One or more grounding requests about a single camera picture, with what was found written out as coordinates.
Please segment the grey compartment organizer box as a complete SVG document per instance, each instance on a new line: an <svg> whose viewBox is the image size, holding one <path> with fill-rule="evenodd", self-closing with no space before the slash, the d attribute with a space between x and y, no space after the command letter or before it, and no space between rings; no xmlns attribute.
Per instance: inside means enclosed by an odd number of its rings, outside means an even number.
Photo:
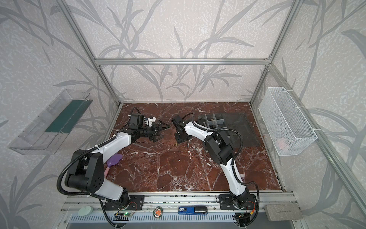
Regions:
<svg viewBox="0 0 366 229"><path fill-rule="evenodd" d="M229 128L229 114L212 113L198 117L197 123L208 129Z"/></svg>

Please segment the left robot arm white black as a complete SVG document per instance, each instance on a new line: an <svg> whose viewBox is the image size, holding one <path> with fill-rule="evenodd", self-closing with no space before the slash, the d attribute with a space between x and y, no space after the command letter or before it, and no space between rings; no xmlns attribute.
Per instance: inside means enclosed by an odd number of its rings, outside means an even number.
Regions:
<svg viewBox="0 0 366 229"><path fill-rule="evenodd" d="M119 200L126 191L106 179L105 163L141 137L157 142L163 138L160 132L169 128L169 124L155 117L131 114L126 126L113 137L91 149L74 152L57 179L57 190L66 196L90 195L98 199Z"/></svg>

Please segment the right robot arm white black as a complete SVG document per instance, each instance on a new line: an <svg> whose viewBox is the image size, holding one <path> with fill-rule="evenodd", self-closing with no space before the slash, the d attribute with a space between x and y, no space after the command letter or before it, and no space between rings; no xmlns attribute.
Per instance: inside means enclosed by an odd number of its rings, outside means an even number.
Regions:
<svg viewBox="0 0 366 229"><path fill-rule="evenodd" d="M235 159L239 156L243 148L243 138L239 132L229 128L207 128L193 120L184 120L180 116L175 116L172 123L176 128L174 134L177 143L183 143L191 137L202 140L208 150L211 159L218 164L228 181L233 205L237 209L243 209L250 197L247 188L248 183L244 183L236 166ZM229 139L228 132L239 136L240 146L234 152L234 144Z"/></svg>

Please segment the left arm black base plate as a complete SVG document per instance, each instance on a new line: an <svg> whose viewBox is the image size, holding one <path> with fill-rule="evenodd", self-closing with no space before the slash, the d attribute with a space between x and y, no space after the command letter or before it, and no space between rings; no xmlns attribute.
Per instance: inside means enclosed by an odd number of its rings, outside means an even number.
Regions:
<svg viewBox="0 0 366 229"><path fill-rule="evenodd" d="M119 200L107 199L105 210L142 210L145 195L129 195L129 198L121 197Z"/></svg>

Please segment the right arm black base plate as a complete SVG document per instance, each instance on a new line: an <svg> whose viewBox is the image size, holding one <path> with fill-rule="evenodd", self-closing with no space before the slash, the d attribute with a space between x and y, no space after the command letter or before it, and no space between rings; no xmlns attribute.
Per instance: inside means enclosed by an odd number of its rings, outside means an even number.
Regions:
<svg viewBox="0 0 366 229"><path fill-rule="evenodd" d="M230 194L221 194L216 199L220 205L220 210L250 210L254 211L258 203L256 195L250 194L249 199L243 204L242 207L236 207Z"/></svg>

